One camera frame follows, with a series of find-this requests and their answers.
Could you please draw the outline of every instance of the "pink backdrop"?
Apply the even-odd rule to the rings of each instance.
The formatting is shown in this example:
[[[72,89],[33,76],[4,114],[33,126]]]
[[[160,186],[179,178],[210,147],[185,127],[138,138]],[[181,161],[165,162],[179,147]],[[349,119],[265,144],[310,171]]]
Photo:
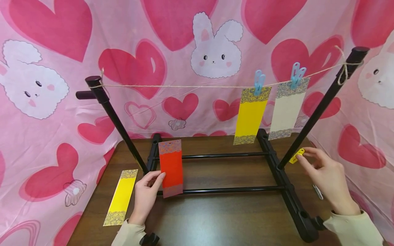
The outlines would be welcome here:
[[[309,138],[342,162],[355,200],[394,242],[391,0],[1,0],[0,245],[66,245],[121,140],[84,78],[107,85],[252,86],[372,48]],[[339,67],[311,78],[311,115]],[[233,135],[241,89],[107,87],[132,138]],[[274,93],[262,127],[269,128]]]

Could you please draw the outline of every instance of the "white bunny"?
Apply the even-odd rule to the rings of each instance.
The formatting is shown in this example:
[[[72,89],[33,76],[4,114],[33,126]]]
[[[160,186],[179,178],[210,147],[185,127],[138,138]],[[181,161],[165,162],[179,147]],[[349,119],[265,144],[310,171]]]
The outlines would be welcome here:
[[[205,12],[193,19],[196,49],[191,54],[191,67],[200,76],[226,78],[238,73],[241,67],[241,51],[233,43],[242,38],[239,22],[225,22],[214,35],[212,23]]]
[[[7,40],[3,44],[6,63],[0,61],[0,84],[7,97],[22,113],[45,119],[66,97],[69,87],[53,69],[36,65],[41,54],[24,41]]]
[[[394,31],[380,53],[373,57],[361,71],[358,85],[363,98],[394,109]]]

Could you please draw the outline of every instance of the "wooden table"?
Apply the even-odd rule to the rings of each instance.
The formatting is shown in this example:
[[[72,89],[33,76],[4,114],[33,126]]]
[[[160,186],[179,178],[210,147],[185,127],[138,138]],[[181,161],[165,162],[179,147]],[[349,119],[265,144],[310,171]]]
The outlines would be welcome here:
[[[279,159],[294,141],[296,134],[271,141]],[[261,151],[254,144],[233,146],[233,136],[193,137],[182,139],[184,155]],[[142,158],[147,159],[150,140],[134,141]],[[303,146],[311,146],[305,140]],[[184,160],[184,188],[227,188],[276,185],[264,157],[233,157]],[[100,183],[88,203],[68,246],[111,245],[120,226],[103,227],[122,170],[138,165],[121,142],[111,158]],[[312,182],[296,164],[288,164],[286,173],[309,214],[327,219],[330,206],[317,197]],[[137,180],[142,177],[138,172]],[[126,217],[133,211],[134,195]],[[161,246],[286,246],[339,245],[336,236],[320,232],[318,241],[303,242],[296,230],[279,191],[232,194],[179,195],[158,197],[146,222],[146,231],[160,237]]]

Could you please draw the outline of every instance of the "black metal stand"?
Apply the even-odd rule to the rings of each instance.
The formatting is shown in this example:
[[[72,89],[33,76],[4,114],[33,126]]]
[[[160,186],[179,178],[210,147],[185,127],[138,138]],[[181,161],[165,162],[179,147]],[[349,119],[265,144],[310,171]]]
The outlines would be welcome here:
[[[365,47],[355,47],[353,48],[350,56],[346,60],[347,63],[361,63],[369,49]],[[348,78],[353,74],[357,65],[347,65],[348,67]],[[290,215],[296,225],[300,237],[305,242],[313,242],[319,237],[319,230],[324,230],[323,220],[320,217],[311,218],[309,214],[304,210],[297,194],[294,190],[294,186],[289,181],[284,167],[290,158],[294,155],[301,142],[305,139],[307,134],[310,132],[312,127],[315,125],[317,120],[323,114],[324,110],[328,107],[331,100],[335,97],[337,92],[342,87],[345,82],[345,74],[339,80],[342,69],[337,74],[337,78],[332,83],[331,87],[328,89],[326,95],[323,97],[322,101],[317,106],[315,112],[312,114],[305,127],[298,135],[294,143],[291,145],[286,155],[279,162],[275,150],[273,149],[271,143],[268,141],[268,134],[264,129],[259,129],[257,133],[257,140],[260,144],[262,152],[253,153],[237,153],[237,154],[212,154],[212,155],[184,155],[182,159],[203,159],[203,158],[220,158],[220,157],[246,157],[246,156],[264,156],[268,162],[269,168],[272,175],[277,183],[276,186],[261,186],[261,187],[235,187],[235,188],[217,188],[217,189],[202,189],[202,190],[184,190],[183,194],[207,194],[207,193],[228,193],[228,192],[245,192],[245,191],[280,191],[283,200],[287,206]],[[155,134],[152,140],[151,151],[149,152],[148,162],[145,165],[141,156],[139,155],[137,149],[129,138],[127,131],[120,122],[116,112],[109,102],[109,98],[103,87],[100,86],[100,76],[90,76],[86,78],[86,83],[90,87],[91,91],[78,91],[76,97],[78,99],[94,99],[96,98],[98,102],[103,106],[104,110],[107,112],[108,116],[111,118],[115,124],[116,129],[119,131],[126,145],[128,146],[130,152],[133,154],[134,158],[138,162],[141,170],[144,174],[149,171],[154,171],[157,168],[157,163],[159,161],[159,151],[158,143],[162,141],[160,134]]]

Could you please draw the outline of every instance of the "cream sweater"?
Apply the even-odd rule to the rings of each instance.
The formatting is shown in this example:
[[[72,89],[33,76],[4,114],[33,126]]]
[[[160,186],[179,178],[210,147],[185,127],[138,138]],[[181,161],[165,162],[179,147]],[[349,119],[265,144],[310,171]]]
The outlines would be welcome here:
[[[356,216],[332,214],[324,226],[334,232],[342,246],[382,246],[383,238],[372,223],[368,214],[363,212]],[[112,246],[139,246],[145,236],[145,226],[123,223]]]

